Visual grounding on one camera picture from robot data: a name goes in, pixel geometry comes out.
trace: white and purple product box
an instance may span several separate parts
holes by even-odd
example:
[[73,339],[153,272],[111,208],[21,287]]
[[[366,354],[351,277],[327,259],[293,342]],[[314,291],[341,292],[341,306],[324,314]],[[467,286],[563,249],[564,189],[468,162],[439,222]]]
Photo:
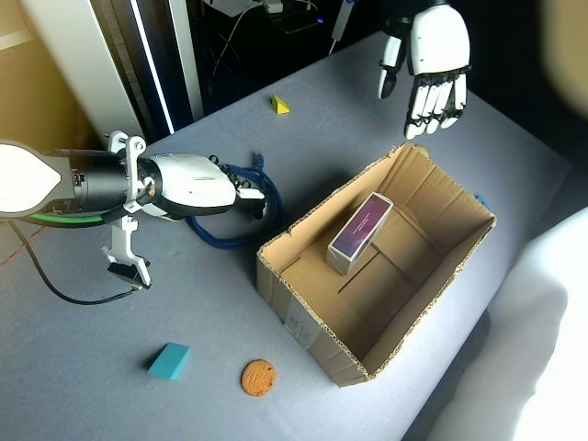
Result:
[[372,193],[329,243],[327,263],[346,276],[392,211],[392,201]]

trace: cardboard box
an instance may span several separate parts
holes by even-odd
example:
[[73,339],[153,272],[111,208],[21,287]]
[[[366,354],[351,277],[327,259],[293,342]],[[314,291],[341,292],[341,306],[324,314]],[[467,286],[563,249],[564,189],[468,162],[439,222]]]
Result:
[[[372,192],[394,203],[347,276],[325,250]],[[257,288],[339,386],[375,378],[401,350],[496,219],[403,144],[368,166],[257,253]]]
[[392,201],[376,192],[359,206],[327,247],[327,263],[346,276],[384,226]]

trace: red wire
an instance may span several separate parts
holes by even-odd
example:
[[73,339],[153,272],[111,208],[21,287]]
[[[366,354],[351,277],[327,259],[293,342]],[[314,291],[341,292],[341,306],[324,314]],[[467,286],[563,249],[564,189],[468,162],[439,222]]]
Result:
[[[37,234],[39,234],[45,227],[40,227],[38,230],[36,230],[35,232],[33,232],[27,239],[27,242],[30,242],[31,239],[34,239],[35,236]],[[25,249],[25,245],[22,243],[18,249],[12,253],[9,257],[7,257],[5,260],[3,260],[2,262],[0,262],[0,266],[8,264],[10,262],[12,262],[14,260],[14,258],[18,255],[18,253],[20,253],[22,250]]]

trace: yellow triangular block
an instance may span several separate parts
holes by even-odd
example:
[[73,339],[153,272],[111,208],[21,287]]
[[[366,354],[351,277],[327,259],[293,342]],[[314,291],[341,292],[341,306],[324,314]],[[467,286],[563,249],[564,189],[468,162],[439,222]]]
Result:
[[277,95],[272,95],[272,105],[274,106],[274,111],[278,115],[284,115],[285,113],[290,113],[290,107],[286,104],[282,98]]

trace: white power adapter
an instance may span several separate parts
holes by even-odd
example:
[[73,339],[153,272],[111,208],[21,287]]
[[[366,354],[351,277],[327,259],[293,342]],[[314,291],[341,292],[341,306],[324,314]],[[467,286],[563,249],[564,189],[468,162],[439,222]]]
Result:
[[282,0],[262,0],[267,14],[279,14],[284,11]]

